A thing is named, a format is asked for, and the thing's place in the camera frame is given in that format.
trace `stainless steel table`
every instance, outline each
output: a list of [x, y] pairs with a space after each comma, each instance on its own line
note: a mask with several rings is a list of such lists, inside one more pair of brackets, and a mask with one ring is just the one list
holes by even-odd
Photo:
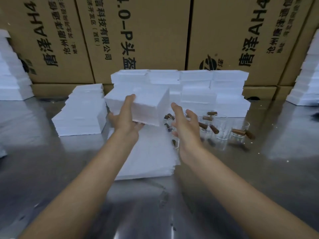
[[[106, 141], [58, 137], [51, 118], [64, 102], [0, 102], [0, 238], [15, 238]], [[257, 139], [205, 146], [255, 188], [319, 230], [317, 107], [253, 101], [246, 120]], [[170, 177], [117, 181], [88, 238], [247, 238], [190, 169]]]

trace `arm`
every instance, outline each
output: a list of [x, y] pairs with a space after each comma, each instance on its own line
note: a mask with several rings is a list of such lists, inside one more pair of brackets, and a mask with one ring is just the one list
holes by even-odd
[[252, 238], [319, 238], [319, 234], [225, 166], [200, 141], [195, 113], [172, 104], [182, 160]]
[[69, 239], [85, 235], [138, 140], [142, 125], [132, 122], [134, 98], [134, 95], [126, 97], [119, 116], [109, 114], [115, 128], [112, 136], [74, 181], [23, 231], [20, 239]]

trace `left hand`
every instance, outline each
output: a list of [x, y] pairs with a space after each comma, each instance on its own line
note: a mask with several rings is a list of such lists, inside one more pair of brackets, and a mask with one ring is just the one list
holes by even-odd
[[135, 97], [135, 94], [126, 96], [120, 114], [115, 116], [112, 112], [110, 112], [108, 118], [114, 127], [114, 132], [121, 132], [125, 136], [132, 138], [134, 142], [137, 142], [138, 131], [143, 128], [144, 124], [132, 121], [131, 108]]

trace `hand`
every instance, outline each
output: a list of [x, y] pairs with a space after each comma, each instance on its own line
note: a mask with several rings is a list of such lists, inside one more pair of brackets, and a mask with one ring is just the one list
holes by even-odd
[[175, 122], [172, 126], [177, 128], [177, 132], [174, 131], [173, 135], [180, 139], [179, 152], [181, 159], [189, 164], [193, 162], [194, 153], [198, 148], [202, 148], [202, 142], [199, 135], [199, 125], [197, 115], [191, 110], [187, 109], [186, 114], [189, 115], [190, 121], [184, 116], [182, 107], [176, 103], [172, 103], [171, 107], [175, 113]]
[[119, 115], [113, 115], [109, 113], [108, 118], [114, 127], [114, 132], [120, 132], [129, 138], [132, 138], [136, 143], [138, 141], [138, 131], [142, 129], [144, 124], [132, 121], [132, 104], [135, 99], [135, 95], [126, 96], [124, 104], [122, 105]]

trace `metal table surface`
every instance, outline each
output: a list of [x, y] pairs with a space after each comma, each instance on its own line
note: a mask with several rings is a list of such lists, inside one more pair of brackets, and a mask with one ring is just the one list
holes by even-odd
[[[15, 238], [70, 183], [107, 139], [58, 137], [51, 118], [64, 102], [0, 102], [0, 238]], [[253, 101], [256, 140], [203, 142], [272, 200], [319, 230], [317, 107]], [[170, 177], [115, 182], [88, 238], [248, 238], [184, 164]]]

